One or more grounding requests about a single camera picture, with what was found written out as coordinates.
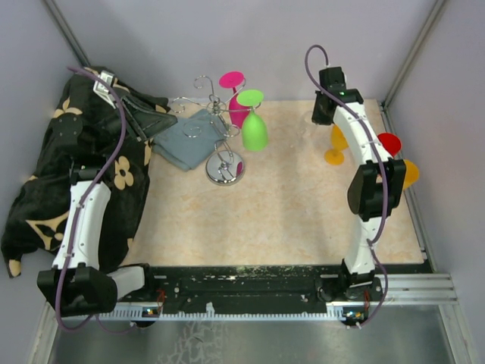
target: chrome base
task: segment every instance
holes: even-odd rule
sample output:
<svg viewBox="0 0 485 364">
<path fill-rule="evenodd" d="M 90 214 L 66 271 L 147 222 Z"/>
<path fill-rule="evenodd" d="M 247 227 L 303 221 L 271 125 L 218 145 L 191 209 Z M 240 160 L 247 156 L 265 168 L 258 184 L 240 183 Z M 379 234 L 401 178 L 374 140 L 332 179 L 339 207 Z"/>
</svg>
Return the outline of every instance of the chrome base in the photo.
<svg viewBox="0 0 485 364">
<path fill-rule="evenodd" d="M 216 152 L 205 164 L 205 173 L 218 186 L 231 186 L 243 178 L 246 164 L 243 158 L 228 150 Z"/>
</svg>

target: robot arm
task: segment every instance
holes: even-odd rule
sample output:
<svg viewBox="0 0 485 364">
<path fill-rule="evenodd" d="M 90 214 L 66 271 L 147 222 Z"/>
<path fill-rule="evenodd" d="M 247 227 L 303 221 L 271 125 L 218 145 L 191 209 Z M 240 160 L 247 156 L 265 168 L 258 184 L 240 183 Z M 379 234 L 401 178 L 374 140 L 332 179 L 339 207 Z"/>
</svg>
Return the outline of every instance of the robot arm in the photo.
<svg viewBox="0 0 485 364">
<path fill-rule="evenodd" d="M 70 170 L 70 211 L 52 269 L 39 273 L 37 286 L 55 309 L 58 300 L 58 320 L 65 316 L 111 312 L 120 298 L 145 287 L 149 282 L 148 265 L 122 267 L 109 274 L 99 271 L 99 238 L 111 196 L 100 174 L 114 160 L 126 129 L 141 140 L 147 140 L 151 133 L 159 131 L 152 127 L 154 123 L 150 118 L 144 121 L 133 119 L 131 122 L 135 126 L 128 125 L 120 97 L 108 95 L 108 89 L 114 92 L 111 88 L 114 75 L 103 71 L 100 77 L 96 77 L 82 69 L 72 71 L 96 80 L 93 92 L 114 108 L 120 108 L 122 125 L 118 145 L 108 159 L 102 153 L 111 143 L 111 136 L 105 130 L 85 128 L 82 118 L 74 118 L 68 123 L 58 122 L 53 127 L 53 134 L 59 136 L 53 143 L 56 143 L 59 151 L 70 155 L 73 161 Z"/>
<path fill-rule="evenodd" d="M 70 187 L 70 211 L 62 244 L 52 263 L 52 270 L 41 271 L 37 285 L 52 307 L 64 261 L 67 257 L 67 242 L 73 231 L 74 212 L 92 179 L 83 179 L 89 169 L 74 170 Z M 142 266 L 119 268 L 105 275 L 99 271 L 99 237 L 106 205 L 111 191 L 103 182 L 94 186 L 89 193 L 75 229 L 74 246 L 70 254 L 66 278 L 61 296 L 61 315 L 94 315 L 111 312 L 119 299 L 128 293 L 141 289 L 146 283 L 146 272 Z"/>
<path fill-rule="evenodd" d="M 383 218 L 383 182 L 373 143 L 386 171 L 388 206 L 386 218 L 399 204 L 405 176 L 403 160 L 395 160 L 383 148 L 365 113 L 363 98 L 356 89 L 347 89 L 346 78 L 341 67 L 328 67 L 320 71 L 320 85 L 333 96 L 344 102 L 360 117 L 355 119 L 344 107 L 317 91 L 312 120 L 316 124 L 335 124 L 342 131 L 358 170 L 350 184 L 347 200 L 349 208 L 356 215 L 355 232 L 349 251 L 340 270 L 340 291 L 372 285 L 374 281 L 374 259 L 369 246 Z M 366 134 L 364 124 L 372 141 Z"/>
</svg>

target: plastic wine glass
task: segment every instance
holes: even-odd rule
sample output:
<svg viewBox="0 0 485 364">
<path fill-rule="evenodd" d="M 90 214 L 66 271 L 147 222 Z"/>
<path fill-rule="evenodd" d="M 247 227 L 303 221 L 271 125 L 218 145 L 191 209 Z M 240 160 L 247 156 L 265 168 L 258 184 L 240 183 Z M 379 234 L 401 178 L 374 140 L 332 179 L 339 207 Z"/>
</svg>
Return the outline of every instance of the plastic wine glass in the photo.
<svg viewBox="0 0 485 364">
<path fill-rule="evenodd" d="M 409 161 L 408 159 L 404 160 L 406 165 L 406 174 L 404 176 L 404 185 L 402 186 L 402 190 L 410 187 L 414 182 L 419 179 L 419 168 L 413 162 Z"/>
<path fill-rule="evenodd" d="M 240 105 L 251 108 L 241 129 L 242 144 L 247 150 L 262 150 L 269 142 L 266 124 L 263 119 L 255 113 L 255 107 L 261 104 L 263 98 L 264 94 L 258 89 L 247 89 L 237 96 L 237 102 Z"/>
<path fill-rule="evenodd" d="M 238 87 L 240 84 L 244 83 L 246 79 L 244 78 L 244 74 L 239 71 L 232 71 L 227 72 L 219 79 L 219 86 L 225 89 L 233 89 L 233 97 L 229 101 L 229 116 L 230 121 L 236 125 L 239 129 L 243 127 L 244 120 L 249 115 L 248 111 L 241 111 L 247 110 L 246 106 L 242 106 L 237 102 Z"/>
<path fill-rule="evenodd" d="M 384 149 L 394 158 L 401 150 L 401 140 L 392 133 L 381 133 L 377 136 Z"/>
<path fill-rule="evenodd" d="M 345 159 L 342 151 L 349 148 L 349 144 L 340 128 L 336 125 L 332 127 L 330 142 L 332 143 L 332 149 L 328 149 L 325 152 L 325 161 L 330 165 L 341 165 Z"/>
</svg>

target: metal floor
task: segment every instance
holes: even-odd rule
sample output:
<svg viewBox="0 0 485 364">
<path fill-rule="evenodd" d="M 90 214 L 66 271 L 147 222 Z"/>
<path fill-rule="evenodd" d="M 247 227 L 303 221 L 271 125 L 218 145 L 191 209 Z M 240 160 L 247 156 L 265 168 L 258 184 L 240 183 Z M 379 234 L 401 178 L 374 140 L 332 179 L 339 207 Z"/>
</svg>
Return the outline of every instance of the metal floor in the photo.
<svg viewBox="0 0 485 364">
<path fill-rule="evenodd" d="M 112 329 L 126 322 L 106 322 Z M 453 363 L 436 306 L 387 306 L 360 330 L 339 322 L 157 322 L 124 336 L 90 322 L 58 331 L 51 364 Z"/>
</svg>

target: yellow wine glass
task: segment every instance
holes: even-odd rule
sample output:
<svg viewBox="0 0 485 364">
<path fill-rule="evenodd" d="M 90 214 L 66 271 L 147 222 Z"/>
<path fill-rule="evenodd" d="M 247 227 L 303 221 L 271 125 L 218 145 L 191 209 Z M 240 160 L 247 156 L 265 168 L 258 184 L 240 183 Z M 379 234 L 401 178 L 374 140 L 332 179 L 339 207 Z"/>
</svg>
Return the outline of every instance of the yellow wine glass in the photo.
<svg viewBox="0 0 485 364">
<path fill-rule="evenodd" d="M 332 132 L 330 133 L 330 142 L 332 144 L 332 149 L 328 149 L 325 152 L 325 160 L 330 165 L 341 165 L 344 161 L 344 156 L 342 151 L 349 148 L 346 138 L 343 136 L 342 131 L 336 125 L 332 127 Z"/>
<path fill-rule="evenodd" d="M 404 176 L 404 185 L 402 186 L 402 190 L 405 190 L 419 179 L 418 166 L 408 159 L 404 160 L 404 164 L 406 165 L 406 174 Z"/>
</svg>

